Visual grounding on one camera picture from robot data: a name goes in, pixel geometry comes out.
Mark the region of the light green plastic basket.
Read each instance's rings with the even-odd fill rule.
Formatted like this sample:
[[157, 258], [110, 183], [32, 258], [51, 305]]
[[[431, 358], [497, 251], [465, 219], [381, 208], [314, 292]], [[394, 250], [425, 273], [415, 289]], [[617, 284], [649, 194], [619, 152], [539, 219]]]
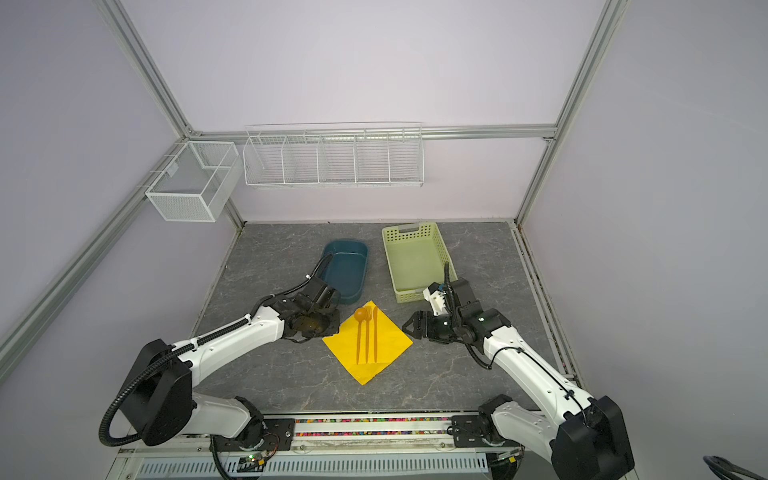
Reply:
[[423, 300], [422, 291], [432, 283], [458, 278], [436, 222], [385, 227], [381, 231], [395, 300], [398, 304]]

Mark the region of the orange plastic spoon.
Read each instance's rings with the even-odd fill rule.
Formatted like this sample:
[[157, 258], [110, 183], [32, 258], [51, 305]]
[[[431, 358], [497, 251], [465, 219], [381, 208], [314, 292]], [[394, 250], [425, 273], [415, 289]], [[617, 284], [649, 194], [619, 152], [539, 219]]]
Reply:
[[368, 328], [368, 321], [370, 319], [369, 312], [365, 307], [358, 308], [354, 314], [353, 318], [357, 322], [357, 334], [356, 334], [356, 363], [360, 364], [360, 358], [361, 358], [361, 349], [363, 347], [367, 348], [367, 345], [363, 344], [363, 329]]

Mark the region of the dark teal plastic tray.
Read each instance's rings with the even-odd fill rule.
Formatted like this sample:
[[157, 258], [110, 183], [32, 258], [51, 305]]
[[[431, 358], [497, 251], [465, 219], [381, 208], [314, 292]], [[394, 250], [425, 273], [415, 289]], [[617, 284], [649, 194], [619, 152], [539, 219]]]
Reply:
[[340, 239], [329, 242], [323, 255], [331, 254], [321, 278], [338, 293], [338, 302], [356, 303], [363, 292], [367, 272], [368, 247], [358, 240]]

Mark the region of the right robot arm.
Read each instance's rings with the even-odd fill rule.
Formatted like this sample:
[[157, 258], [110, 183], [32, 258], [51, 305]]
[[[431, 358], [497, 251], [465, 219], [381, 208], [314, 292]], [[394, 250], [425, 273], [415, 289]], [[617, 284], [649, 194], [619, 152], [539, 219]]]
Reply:
[[560, 479], [621, 479], [635, 459], [620, 407], [567, 379], [496, 309], [485, 309], [464, 278], [443, 279], [423, 291], [427, 311], [418, 311], [402, 330], [414, 339], [461, 344], [485, 370], [499, 367], [535, 403], [528, 410], [506, 395], [478, 409], [492, 444], [516, 442], [550, 461]]

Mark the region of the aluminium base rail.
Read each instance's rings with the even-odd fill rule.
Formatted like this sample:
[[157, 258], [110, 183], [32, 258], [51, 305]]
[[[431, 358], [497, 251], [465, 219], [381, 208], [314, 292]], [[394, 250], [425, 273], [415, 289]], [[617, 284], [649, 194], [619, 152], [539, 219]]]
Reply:
[[539, 412], [270, 416], [255, 450], [185, 435], [159, 447], [123, 447], [110, 479], [408, 479], [449, 475], [508, 479], [523, 460], [549, 462], [558, 479], [591, 479], [596, 443], [556, 447]]

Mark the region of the yellow paper napkin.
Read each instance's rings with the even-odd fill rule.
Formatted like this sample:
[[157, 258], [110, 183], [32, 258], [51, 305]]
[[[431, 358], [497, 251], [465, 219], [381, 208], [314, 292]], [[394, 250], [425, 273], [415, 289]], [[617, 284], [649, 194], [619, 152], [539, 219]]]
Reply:
[[359, 307], [323, 343], [360, 385], [368, 384], [413, 344], [373, 301]]

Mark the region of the small white mesh basket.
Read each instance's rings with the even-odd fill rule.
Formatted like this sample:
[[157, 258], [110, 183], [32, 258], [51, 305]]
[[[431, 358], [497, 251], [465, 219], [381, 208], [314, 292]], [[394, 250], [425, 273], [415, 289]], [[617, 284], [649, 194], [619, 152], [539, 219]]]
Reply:
[[147, 188], [146, 197], [168, 222], [214, 223], [243, 167], [233, 142], [187, 141]]

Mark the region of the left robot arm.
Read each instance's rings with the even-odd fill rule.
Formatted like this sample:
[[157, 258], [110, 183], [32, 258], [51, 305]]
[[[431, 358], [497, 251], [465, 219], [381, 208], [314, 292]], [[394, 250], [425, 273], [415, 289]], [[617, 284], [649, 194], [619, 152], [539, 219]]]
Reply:
[[158, 446], [179, 435], [208, 435], [230, 439], [242, 450], [260, 447], [267, 426], [252, 402], [195, 389], [259, 347], [281, 340], [303, 344], [336, 334], [337, 294], [322, 278], [332, 259], [325, 254], [301, 283], [262, 297], [248, 313], [222, 327], [175, 343], [156, 339], [145, 344], [100, 421], [100, 443]]

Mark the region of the orange plastic fork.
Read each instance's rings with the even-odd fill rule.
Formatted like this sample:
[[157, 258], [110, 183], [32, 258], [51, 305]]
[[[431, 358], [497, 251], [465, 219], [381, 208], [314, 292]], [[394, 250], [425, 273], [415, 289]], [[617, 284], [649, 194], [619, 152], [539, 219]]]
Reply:
[[370, 327], [371, 327], [372, 313], [369, 307], [365, 307], [365, 363], [368, 364], [370, 359]]

